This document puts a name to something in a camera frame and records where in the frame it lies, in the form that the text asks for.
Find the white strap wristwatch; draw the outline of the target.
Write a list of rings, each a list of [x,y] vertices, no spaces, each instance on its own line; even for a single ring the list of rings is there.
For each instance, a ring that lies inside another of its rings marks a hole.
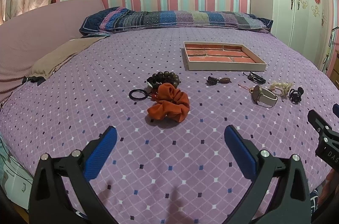
[[[251,91],[252,101],[265,108],[271,108],[276,105],[278,96],[270,90],[256,85]]]

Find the orange fabric scrunchie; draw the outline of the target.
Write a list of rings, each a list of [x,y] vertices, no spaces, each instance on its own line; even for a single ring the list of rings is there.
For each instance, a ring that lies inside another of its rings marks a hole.
[[[188,95],[170,83],[161,84],[153,98],[156,102],[148,108],[148,116],[154,120],[165,118],[181,123],[190,111]]]

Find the wooden drawer cabinet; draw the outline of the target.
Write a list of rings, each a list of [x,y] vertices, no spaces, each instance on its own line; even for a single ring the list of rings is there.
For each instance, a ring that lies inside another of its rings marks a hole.
[[[335,85],[337,89],[339,89],[339,53],[338,50],[336,50],[336,57],[335,57],[335,62],[334,66],[332,69],[332,72],[330,73],[330,80],[332,83]]]

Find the white wardrobe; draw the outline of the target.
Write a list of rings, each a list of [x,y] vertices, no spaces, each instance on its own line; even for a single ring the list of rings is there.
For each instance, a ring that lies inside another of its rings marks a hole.
[[[272,34],[314,65],[326,41],[328,0],[273,0]]]

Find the purple dotted bed sheet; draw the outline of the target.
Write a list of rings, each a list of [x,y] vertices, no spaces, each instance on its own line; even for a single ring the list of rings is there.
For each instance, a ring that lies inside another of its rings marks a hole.
[[[238,86],[253,87],[241,72],[187,70],[183,43],[195,41],[243,44],[266,62],[268,83],[302,87],[302,101],[279,100],[267,109]],[[150,119],[152,101],[128,96],[164,71],[179,76],[190,100],[181,123]],[[209,76],[231,83],[211,86]],[[91,185],[119,223],[221,223],[250,184],[224,142],[225,127],[234,125],[275,156],[298,154],[315,188],[330,168],[315,155],[318,133],[307,113],[316,110],[338,129],[337,102],[330,79],[272,35],[230,28],[138,30],[96,42],[41,85],[24,84],[1,110],[1,136],[34,173],[42,154],[67,156],[113,126],[117,144]]]

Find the beige folded blanket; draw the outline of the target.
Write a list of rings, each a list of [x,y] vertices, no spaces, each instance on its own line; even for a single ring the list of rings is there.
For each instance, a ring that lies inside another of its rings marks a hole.
[[[41,77],[43,79],[49,79],[53,73],[58,71],[59,68],[66,64],[71,58],[104,38],[105,36],[97,36],[69,40],[36,61],[27,73],[26,78]]]

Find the brick pattern tray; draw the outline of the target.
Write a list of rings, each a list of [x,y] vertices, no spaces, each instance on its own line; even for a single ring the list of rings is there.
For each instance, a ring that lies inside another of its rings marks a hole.
[[[190,71],[263,72],[267,64],[243,44],[184,42]]]

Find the red bead charm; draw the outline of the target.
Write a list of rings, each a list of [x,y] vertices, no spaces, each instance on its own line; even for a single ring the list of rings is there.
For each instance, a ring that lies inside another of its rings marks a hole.
[[[151,92],[148,94],[148,97],[152,100],[152,101],[156,101],[157,97],[158,97],[158,93],[157,92]]]

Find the pink headboard cushion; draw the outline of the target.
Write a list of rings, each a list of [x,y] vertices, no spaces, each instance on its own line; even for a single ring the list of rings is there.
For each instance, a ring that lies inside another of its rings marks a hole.
[[[49,4],[1,25],[1,101],[22,84],[33,64],[63,43],[80,38],[85,18],[104,10],[102,0]]]

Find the patchwork striped pillow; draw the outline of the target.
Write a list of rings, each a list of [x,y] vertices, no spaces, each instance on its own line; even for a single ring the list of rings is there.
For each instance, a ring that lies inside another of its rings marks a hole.
[[[79,32],[88,36],[144,28],[222,27],[269,33],[273,22],[241,12],[133,11],[124,7],[112,7],[86,17]]]

